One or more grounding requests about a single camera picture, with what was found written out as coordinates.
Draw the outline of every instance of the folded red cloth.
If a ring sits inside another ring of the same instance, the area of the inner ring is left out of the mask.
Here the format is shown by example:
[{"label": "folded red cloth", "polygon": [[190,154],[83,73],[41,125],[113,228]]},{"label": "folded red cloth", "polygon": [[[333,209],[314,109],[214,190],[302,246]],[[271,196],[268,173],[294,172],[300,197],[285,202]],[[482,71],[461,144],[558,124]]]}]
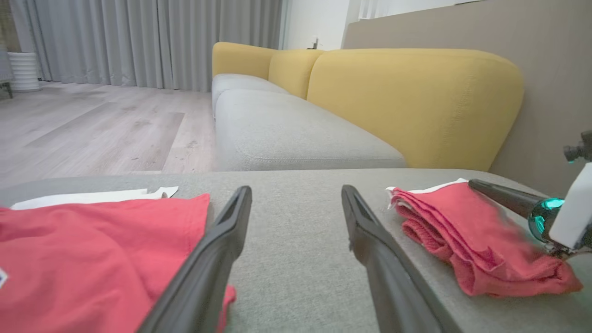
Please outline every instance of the folded red cloth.
[{"label": "folded red cloth", "polygon": [[582,289],[570,265],[546,255],[516,225],[466,182],[431,193],[392,190],[403,231],[450,263],[470,296],[533,296]]},{"label": "folded red cloth", "polygon": [[[205,231],[210,196],[0,209],[5,332],[134,332]],[[228,286],[226,307],[235,299]]]}]

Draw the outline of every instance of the white vase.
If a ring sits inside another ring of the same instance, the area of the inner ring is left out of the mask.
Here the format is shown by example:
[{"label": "white vase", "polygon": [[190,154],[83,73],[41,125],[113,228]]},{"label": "white vase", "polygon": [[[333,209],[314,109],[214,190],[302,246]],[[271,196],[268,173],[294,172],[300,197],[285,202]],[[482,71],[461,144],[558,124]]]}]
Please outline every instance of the white vase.
[{"label": "white vase", "polygon": [[8,52],[10,67],[14,79],[10,82],[12,91],[39,91],[41,86],[37,78],[37,56],[35,53]]}]

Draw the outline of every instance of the floor plank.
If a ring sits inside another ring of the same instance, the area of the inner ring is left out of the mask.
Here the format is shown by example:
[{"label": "floor plank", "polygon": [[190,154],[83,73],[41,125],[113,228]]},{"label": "floor plank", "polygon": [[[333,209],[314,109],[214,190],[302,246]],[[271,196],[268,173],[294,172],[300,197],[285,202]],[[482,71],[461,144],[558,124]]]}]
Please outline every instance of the floor plank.
[{"label": "floor plank", "polygon": [[55,177],[208,172],[211,95],[44,85],[0,101],[0,188]]}]

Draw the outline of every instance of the gray curtain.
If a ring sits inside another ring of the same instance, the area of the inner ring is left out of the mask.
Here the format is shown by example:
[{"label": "gray curtain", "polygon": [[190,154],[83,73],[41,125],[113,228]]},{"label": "gray curtain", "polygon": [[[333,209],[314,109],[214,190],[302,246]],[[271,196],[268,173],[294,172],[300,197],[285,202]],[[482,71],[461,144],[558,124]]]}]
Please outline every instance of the gray curtain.
[{"label": "gray curtain", "polygon": [[277,49],[281,0],[23,0],[43,79],[209,91],[217,41]]}]

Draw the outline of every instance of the white wall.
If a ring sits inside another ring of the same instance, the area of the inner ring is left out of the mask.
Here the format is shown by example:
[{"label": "white wall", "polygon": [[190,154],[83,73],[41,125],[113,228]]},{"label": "white wall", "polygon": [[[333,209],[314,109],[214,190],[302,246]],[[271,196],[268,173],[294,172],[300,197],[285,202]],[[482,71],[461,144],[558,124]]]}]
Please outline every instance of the white wall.
[{"label": "white wall", "polygon": [[373,7],[388,8],[386,15],[421,11],[454,5],[462,0],[284,0],[286,16],[282,18],[284,31],[282,49],[306,49],[318,37],[318,49],[340,49],[348,24],[358,20],[361,5],[373,2]]},{"label": "white wall", "polygon": [[289,1],[284,48],[306,49],[318,37],[318,49],[341,48],[349,0]]},{"label": "white wall", "polygon": [[459,0],[390,0],[388,15],[452,6]]}]

